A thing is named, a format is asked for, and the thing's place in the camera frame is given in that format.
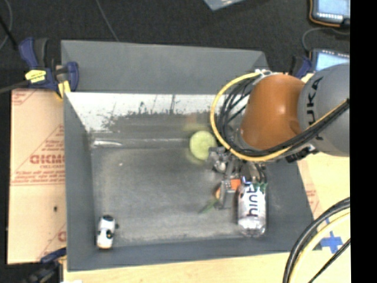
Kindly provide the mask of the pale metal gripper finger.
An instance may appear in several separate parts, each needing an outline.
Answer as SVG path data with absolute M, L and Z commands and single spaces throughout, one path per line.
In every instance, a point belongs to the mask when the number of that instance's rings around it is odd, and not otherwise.
M 231 208 L 236 192 L 236 180 L 224 180 L 220 185 L 220 207 L 222 209 Z

